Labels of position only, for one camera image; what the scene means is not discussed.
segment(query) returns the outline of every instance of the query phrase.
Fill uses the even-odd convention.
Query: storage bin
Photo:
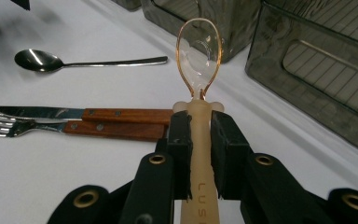
[[[358,1],[263,1],[246,73],[358,147]]]
[[[134,11],[141,7],[141,0],[112,0],[121,7],[126,8],[128,11]]]
[[[259,0],[141,0],[145,17],[178,36],[182,25],[194,18],[212,21],[223,40],[225,63],[252,42]]]

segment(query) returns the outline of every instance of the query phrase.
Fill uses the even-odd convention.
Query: table surface
[[[0,105],[172,108],[190,101],[175,62],[176,37],[109,0],[34,0],[31,11],[0,1]],[[65,63],[167,55],[163,65],[64,68],[41,75],[19,68],[23,49]],[[358,189],[358,149],[265,89],[245,71],[249,47],[221,65],[207,101],[221,102],[255,152],[278,158],[308,191],[326,198]],[[112,191],[132,180],[155,143],[32,132],[0,138],[0,223],[46,223],[71,190]],[[221,223],[243,223],[240,203],[219,201]],[[180,202],[175,202],[179,223]]]

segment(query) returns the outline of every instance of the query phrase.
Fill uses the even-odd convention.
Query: clear plastic spoon
[[[211,166],[209,123],[213,106],[205,101],[205,94],[216,77],[221,55],[220,35],[212,22],[197,18],[185,23],[176,44],[176,61],[192,100],[188,104],[177,103],[174,111],[186,109],[191,116],[193,152],[190,181],[193,198],[182,202],[182,224],[220,222]]]

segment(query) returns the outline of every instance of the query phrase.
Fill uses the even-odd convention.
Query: spoon handle
[[[167,61],[168,61],[168,57],[163,56],[163,57],[157,57],[157,58],[129,60],[129,61],[118,61],[118,62],[66,63],[65,66],[68,66],[68,67],[139,66],[139,65],[161,64],[161,63],[166,63]]]
[[[193,151],[190,163],[190,182],[193,200],[182,201],[181,224],[219,224],[216,185],[211,165],[210,121],[212,106],[193,99],[187,104],[191,116],[190,130]]]

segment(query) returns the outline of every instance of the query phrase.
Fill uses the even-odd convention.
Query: wooden knife handle
[[[82,119],[86,121],[106,121],[125,123],[170,124],[171,109],[85,109]]]
[[[108,138],[139,141],[157,141],[165,135],[166,126],[145,123],[112,123],[70,120],[63,129],[64,133],[91,135]]]

